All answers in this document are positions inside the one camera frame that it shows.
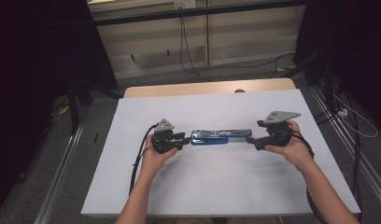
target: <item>white cable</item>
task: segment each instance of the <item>white cable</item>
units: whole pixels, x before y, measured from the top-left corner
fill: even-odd
[[[365,117],[363,117],[361,114],[357,113],[356,111],[354,111],[353,109],[350,108],[350,106],[346,105],[345,103],[343,103],[343,101],[341,99],[339,99],[339,97],[337,97],[335,94],[333,94],[333,96],[340,102],[342,103],[342,105],[344,105],[345,107],[347,107],[347,109],[351,110],[352,112],[354,112],[356,115],[360,116],[360,118],[364,119],[369,125],[371,125],[371,127],[374,128],[374,131],[375,131],[375,134],[374,135],[367,135],[365,133],[360,133],[359,131],[357,131],[356,129],[354,129],[353,127],[351,127],[346,121],[345,121],[345,118],[343,116],[340,116],[342,117],[342,121],[344,124],[346,124],[351,130],[353,130],[354,132],[356,133],[359,133],[360,135],[364,136],[364,137],[369,137],[369,138],[374,138],[376,137],[379,132],[377,131],[377,129],[373,126],[373,124],[371,122],[369,122]]]

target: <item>person's right hand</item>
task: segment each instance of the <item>person's right hand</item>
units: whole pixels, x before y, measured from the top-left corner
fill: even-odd
[[[298,123],[295,121],[287,120],[287,123],[293,131],[301,132]],[[266,146],[265,150],[284,156],[299,171],[303,171],[308,165],[314,163],[307,146],[296,137],[292,137],[285,147]]]

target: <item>horizontal bar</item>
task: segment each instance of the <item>horizontal bar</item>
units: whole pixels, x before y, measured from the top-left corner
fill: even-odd
[[[240,4],[232,6],[222,6],[222,7],[199,7],[199,8],[189,8],[182,10],[171,10],[163,12],[154,12],[141,15],[133,16],[120,16],[111,18],[102,18],[95,21],[75,21],[67,23],[59,23],[49,25],[49,28],[78,28],[78,27],[93,27],[93,26],[106,26],[115,25],[122,23],[131,23],[139,21],[157,21],[157,20],[167,20],[173,18],[183,18],[183,17],[194,17],[203,15],[214,15],[221,13],[231,13],[240,11],[251,11],[251,10],[261,10],[269,8],[279,8],[279,7],[297,7],[305,5],[307,0],[276,0],[276,1],[266,1],[259,3],[249,3]]]

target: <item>gray carpet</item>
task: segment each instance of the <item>gray carpet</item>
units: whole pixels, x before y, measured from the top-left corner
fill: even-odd
[[[278,61],[278,66],[290,65],[289,59]],[[230,65],[255,65],[256,62],[236,63]],[[213,81],[256,79],[270,77],[275,71],[275,64],[271,63],[262,67],[225,67],[206,70],[200,73],[203,78]],[[173,83],[203,82],[205,80],[195,74],[176,71],[165,74],[155,74],[146,77],[133,77],[119,80],[120,92],[131,86],[161,85]],[[303,81],[302,75],[294,77],[295,85],[301,90],[305,101],[314,115],[322,112],[311,90]],[[106,135],[109,131],[117,101],[106,98],[99,93],[94,93],[92,106],[79,106],[80,110],[89,110],[89,115],[78,142],[78,147],[72,159],[61,190],[60,197],[55,204],[49,223],[113,223],[113,218],[92,218],[80,214],[80,209],[85,200],[89,185],[102,152]],[[364,114],[362,108],[357,110]],[[345,174],[349,185],[352,183],[353,160],[345,150],[344,144],[337,136],[329,122],[319,125],[332,154],[339,167]],[[360,129],[369,132],[367,124],[362,123]],[[26,171],[26,179],[17,183],[0,210],[0,223],[33,223],[49,189],[49,184],[64,154],[69,140],[71,122],[69,114],[64,114],[51,121],[49,131],[38,153]],[[362,151],[373,164],[374,169],[381,175],[381,132],[374,139],[361,138]],[[381,202],[371,189],[363,175],[359,177],[362,198],[362,223],[381,223]],[[317,223],[312,217],[284,217],[286,224],[292,223]]]

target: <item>table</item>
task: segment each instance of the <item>table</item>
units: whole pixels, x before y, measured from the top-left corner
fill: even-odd
[[[237,89],[246,93],[233,94]],[[175,132],[251,126],[254,135],[262,136],[264,130],[256,121],[264,119],[274,107],[302,114],[295,120],[307,130],[303,136],[314,147],[316,162],[350,211],[358,213],[360,210],[302,95],[294,90],[290,79],[270,79],[127,90],[118,105],[81,214],[106,217],[120,213],[127,200],[139,143],[148,125],[157,119],[169,116],[165,118],[176,126]],[[148,205],[148,215],[152,217],[311,213],[299,172],[282,157],[257,152],[254,146],[244,143],[185,146],[156,176]]]

